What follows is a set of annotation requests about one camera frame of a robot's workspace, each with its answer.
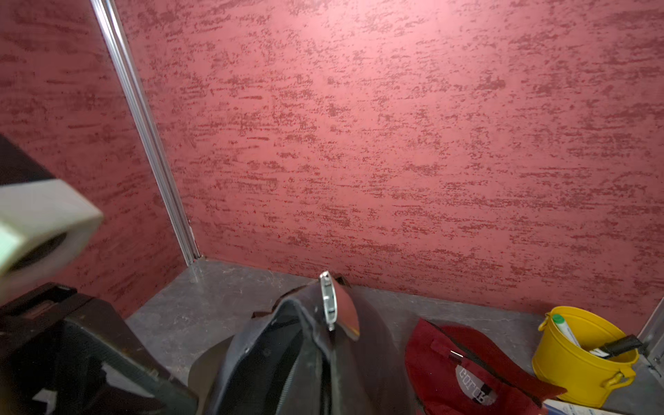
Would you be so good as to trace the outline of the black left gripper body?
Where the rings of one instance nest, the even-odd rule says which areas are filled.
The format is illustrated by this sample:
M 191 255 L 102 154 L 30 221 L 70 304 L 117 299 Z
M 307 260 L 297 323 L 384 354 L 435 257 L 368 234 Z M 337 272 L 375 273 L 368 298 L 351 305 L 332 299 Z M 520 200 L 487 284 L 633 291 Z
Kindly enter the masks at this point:
M 194 414 L 109 303 L 46 284 L 1 308 L 3 414 Z

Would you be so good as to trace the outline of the dark grey baseball cap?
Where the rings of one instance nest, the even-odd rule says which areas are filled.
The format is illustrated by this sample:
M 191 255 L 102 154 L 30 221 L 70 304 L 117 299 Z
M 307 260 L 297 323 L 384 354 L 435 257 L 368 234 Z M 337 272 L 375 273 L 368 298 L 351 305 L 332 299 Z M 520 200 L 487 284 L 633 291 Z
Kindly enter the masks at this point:
M 200 414 L 414 414 L 380 311 L 340 274 L 282 295 L 203 353 L 188 385 Z

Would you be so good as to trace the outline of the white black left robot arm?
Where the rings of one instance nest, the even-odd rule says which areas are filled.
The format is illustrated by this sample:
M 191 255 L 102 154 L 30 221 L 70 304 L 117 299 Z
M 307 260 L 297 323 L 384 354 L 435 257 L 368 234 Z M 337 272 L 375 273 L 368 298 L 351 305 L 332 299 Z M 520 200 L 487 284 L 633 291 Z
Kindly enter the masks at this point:
M 111 304 L 51 280 L 102 219 L 86 197 L 2 139 L 2 413 L 196 412 L 196 395 Z

